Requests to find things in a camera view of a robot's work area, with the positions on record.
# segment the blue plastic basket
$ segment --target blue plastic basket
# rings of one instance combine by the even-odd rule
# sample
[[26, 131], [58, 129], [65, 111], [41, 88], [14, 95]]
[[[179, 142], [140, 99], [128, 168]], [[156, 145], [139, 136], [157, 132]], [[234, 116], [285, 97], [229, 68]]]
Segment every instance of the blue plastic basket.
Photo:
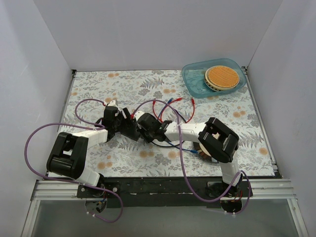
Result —
[[[226, 66], [235, 70], [239, 75], [239, 83], [237, 86], [234, 89], [225, 91], [214, 91], [210, 89], [204, 82], [204, 74], [207, 69], [214, 66]], [[229, 94], [246, 85], [246, 77], [241, 68], [235, 61], [228, 58], [188, 64], [182, 69], [182, 78], [189, 90], [189, 93], [195, 98]]]

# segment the wall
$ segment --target wall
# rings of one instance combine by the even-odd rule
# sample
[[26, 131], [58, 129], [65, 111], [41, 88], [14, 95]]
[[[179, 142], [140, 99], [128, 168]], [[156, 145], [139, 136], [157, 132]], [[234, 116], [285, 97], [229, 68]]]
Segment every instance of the wall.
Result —
[[282, 0], [35, 0], [72, 69], [247, 66]]
[[316, 235], [316, 0], [284, 0], [249, 65], [281, 173], [291, 178]]
[[[0, 0], [0, 236], [20, 236], [35, 180], [23, 151], [40, 125], [59, 121], [71, 71], [32, 0]], [[57, 128], [31, 141], [45, 172]]]

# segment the floral pattern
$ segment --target floral pattern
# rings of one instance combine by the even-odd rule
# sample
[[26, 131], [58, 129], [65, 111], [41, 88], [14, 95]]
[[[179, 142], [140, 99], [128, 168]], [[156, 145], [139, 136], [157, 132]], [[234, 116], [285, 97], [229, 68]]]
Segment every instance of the floral pattern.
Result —
[[[146, 100], [157, 98], [168, 101], [179, 97], [183, 99], [173, 103], [173, 106], [185, 119], [189, 119], [193, 107], [181, 71], [77, 72], [63, 122], [87, 125], [79, 121], [74, 112], [76, 104], [86, 98], [106, 102], [116, 99], [120, 107], [127, 107], [132, 112]], [[217, 117], [239, 135], [237, 158], [240, 169], [251, 176], [274, 175], [247, 85], [228, 95], [195, 99], [195, 104], [196, 112], [191, 122], [205, 122], [210, 117]], [[155, 111], [159, 113], [162, 107], [162, 104], [156, 103]], [[100, 103], [88, 101], [80, 105], [79, 115], [95, 122], [103, 116], [103, 110]], [[145, 104], [141, 110], [152, 113], [152, 104]], [[163, 119], [173, 120], [175, 115], [166, 109]], [[64, 126], [60, 130], [80, 131]], [[184, 148], [192, 149], [193, 145], [185, 142]], [[190, 152], [184, 152], [183, 156], [189, 176], [222, 175], [218, 164], [204, 161]], [[178, 149], [156, 147], [141, 139], [136, 142], [120, 134], [101, 146], [91, 148], [86, 165], [107, 177], [183, 176]]]

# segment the orange waffle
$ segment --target orange waffle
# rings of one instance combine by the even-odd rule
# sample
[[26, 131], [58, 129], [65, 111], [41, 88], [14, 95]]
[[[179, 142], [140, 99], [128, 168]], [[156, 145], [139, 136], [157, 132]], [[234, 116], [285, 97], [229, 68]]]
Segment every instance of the orange waffle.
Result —
[[217, 90], [234, 88], [239, 83], [238, 74], [226, 66], [215, 66], [208, 72], [205, 82]]

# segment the waffle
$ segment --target waffle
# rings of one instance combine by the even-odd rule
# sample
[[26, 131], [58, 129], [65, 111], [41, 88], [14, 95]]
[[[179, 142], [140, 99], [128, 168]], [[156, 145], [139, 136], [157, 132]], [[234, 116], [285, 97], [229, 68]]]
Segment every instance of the waffle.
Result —
[[208, 75], [205, 75], [204, 80], [207, 85], [217, 90], [225, 90], [234, 88], [239, 83], [239, 76], [229, 67], [215, 66], [209, 70]]

